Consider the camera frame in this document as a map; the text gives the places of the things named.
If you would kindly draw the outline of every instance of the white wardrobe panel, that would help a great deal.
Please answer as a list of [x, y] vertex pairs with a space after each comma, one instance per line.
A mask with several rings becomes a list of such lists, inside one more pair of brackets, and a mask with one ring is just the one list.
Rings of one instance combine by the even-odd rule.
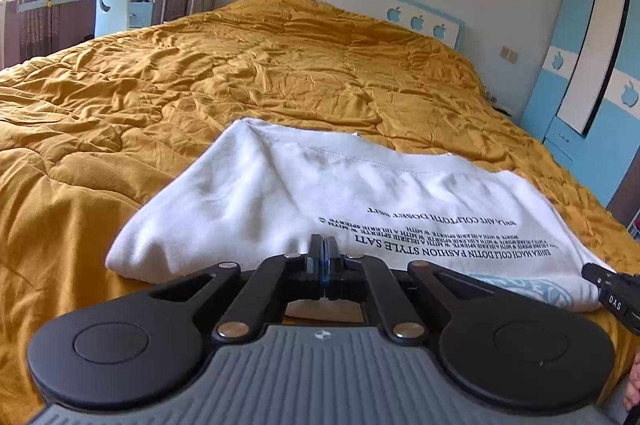
[[584, 45], [558, 117], [582, 132], [600, 94], [620, 30], [625, 0], [595, 0]]

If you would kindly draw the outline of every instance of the silver bolt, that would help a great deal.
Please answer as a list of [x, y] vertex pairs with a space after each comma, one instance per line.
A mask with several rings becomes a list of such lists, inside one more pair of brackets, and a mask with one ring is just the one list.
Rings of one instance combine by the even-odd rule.
[[225, 322], [218, 326], [218, 334], [225, 339], [239, 339], [249, 332], [244, 322]]
[[394, 326], [393, 332], [399, 339], [417, 339], [424, 333], [424, 328], [415, 322], [403, 322]]

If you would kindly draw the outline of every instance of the blue wardrobe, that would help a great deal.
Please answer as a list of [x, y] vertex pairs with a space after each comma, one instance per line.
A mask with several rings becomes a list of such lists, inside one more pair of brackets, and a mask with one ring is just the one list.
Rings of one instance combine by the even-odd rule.
[[640, 206], [640, 0], [564, 0], [521, 126], [623, 224]]

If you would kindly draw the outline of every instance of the yellow comforter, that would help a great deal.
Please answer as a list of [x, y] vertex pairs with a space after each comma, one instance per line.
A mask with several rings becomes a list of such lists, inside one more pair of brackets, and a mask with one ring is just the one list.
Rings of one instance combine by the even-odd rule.
[[[640, 273], [625, 229], [485, 103], [458, 53], [309, 0], [244, 0], [0, 73], [0, 423], [41, 406], [26, 365], [34, 331], [142, 287], [104, 268], [118, 230], [243, 116], [512, 170], [589, 249]], [[589, 317], [616, 346], [613, 383], [636, 343], [603, 310]]]

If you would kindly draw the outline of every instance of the chair backrest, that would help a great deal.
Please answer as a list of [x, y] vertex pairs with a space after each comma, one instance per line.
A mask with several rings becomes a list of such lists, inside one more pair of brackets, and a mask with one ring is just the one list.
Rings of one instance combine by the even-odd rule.
[[95, 36], [129, 29], [129, 0], [95, 0]]

